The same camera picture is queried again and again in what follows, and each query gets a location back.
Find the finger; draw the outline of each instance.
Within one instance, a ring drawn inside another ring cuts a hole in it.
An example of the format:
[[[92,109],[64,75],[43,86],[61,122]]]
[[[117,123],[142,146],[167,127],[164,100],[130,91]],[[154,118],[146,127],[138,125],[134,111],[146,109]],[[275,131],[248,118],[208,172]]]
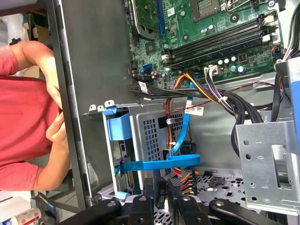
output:
[[[60,127],[60,129],[58,130],[58,132],[53,135],[53,139],[56,142],[61,142],[66,137],[67,137],[66,125],[65,125],[65,122],[63,122],[62,125],[61,125],[61,127]]]
[[[47,129],[46,137],[51,140],[52,136],[58,132],[63,122],[64,122],[64,114],[61,112],[60,115],[55,118],[54,122]]]
[[[58,91],[58,89],[51,86],[48,88],[48,92],[49,92],[50,96],[53,98],[53,100],[56,102],[56,104],[59,106],[59,108],[62,109],[60,92]]]

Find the motherboard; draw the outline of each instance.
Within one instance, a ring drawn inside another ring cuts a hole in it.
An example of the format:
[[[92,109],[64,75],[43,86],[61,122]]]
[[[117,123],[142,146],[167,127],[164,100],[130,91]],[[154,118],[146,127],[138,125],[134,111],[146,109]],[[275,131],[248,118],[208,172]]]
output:
[[[129,0],[130,73],[172,89],[183,72],[221,68],[213,81],[274,70],[283,45],[273,0]]]

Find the blue port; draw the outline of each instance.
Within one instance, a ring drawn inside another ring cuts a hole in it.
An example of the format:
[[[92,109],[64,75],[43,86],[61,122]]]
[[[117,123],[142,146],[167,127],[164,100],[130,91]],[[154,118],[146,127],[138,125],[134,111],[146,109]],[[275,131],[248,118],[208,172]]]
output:
[[[143,70],[145,71],[145,70],[149,70],[149,69],[152,69],[152,63],[149,63],[149,64],[145,64],[145,65],[143,65]]]

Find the ram slot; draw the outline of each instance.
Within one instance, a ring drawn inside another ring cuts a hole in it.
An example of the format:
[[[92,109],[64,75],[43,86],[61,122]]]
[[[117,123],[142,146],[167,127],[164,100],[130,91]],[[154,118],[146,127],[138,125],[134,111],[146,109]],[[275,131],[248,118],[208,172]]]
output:
[[[265,40],[266,36],[265,36],[265,33],[262,32],[261,34],[254,35],[253,37],[240,39],[239,41],[237,41],[235,43],[223,45],[221,49],[218,49],[218,50],[215,50],[212,52],[207,52],[207,53],[193,57],[188,60],[181,60],[180,62],[173,63],[171,65],[167,65],[166,67],[171,68],[173,70],[188,68],[188,67],[194,66],[196,64],[202,63],[204,61],[209,61],[212,59],[217,59],[217,58],[223,57],[225,55],[242,52],[246,49],[262,45],[264,42],[269,41],[270,36],[268,37],[269,39]]]
[[[224,30],[222,32],[219,32],[217,34],[213,34],[213,35],[210,35],[208,37],[205,37],[205,38],[202,38],[198,41],[194,41],[192,43],[189,43],[189,44],[186,44],[186,45],[183,45],[181,47],[178,47],[178,48],[175,48],[173,49],[173,52],[174,53],[179,53],[181,50],[185,50],[186,48],[189,48],[189,47],[192,47],[194,45],[197,45],[199,43],[205,43],[206,41],[210,40],[210,39],[214,39],[214,38],[219,38],[219,37],[222,37],[222,36],[226,36],[228,34],[231,34],[231,33],[235,33],[235,32],[239,32],[241,30],[246,30],[248,28],[251,28],[253,26],[261,26],[261,25],[264,25],[263,23],[265,22],[264,20],[269,17],[269,16],[273,16],[274,18],[277,18],[277,12],[276,11],[273,11],[269,14],[261,14],[259,15],[256,19],[253,19],[253,20],[250,20],[248,22],[245,22],[243,24],[240,24],[240,25],[237,25],[237,26],[234,26],[232,28],[229,28],[227,30]]]
[[[206,49],[217,48],[218,45],[221,45],[223,43],[233,42],[235,39],[248,37],[253,35],[254,33],[261,33],[261,31],[263,31],[263,27],[254,27],[252,29],[231,33],[217,39],[212,39],[205,43],[199,43],[199,45],[195,45],[192,48],[186,49],[185,51],[181,51],[180,53],[174,53],[174,61],[177,61],[178,59],[184,57],[192,58]]]

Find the side panel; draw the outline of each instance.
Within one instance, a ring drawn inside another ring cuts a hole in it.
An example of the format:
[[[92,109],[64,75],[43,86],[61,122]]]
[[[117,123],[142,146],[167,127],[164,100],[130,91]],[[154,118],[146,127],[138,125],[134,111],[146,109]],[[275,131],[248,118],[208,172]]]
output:
[[[122,1],[47,1],[53,48],[80,209],[112,182],[103,121],[88,120],[90,105],[138,102]]]

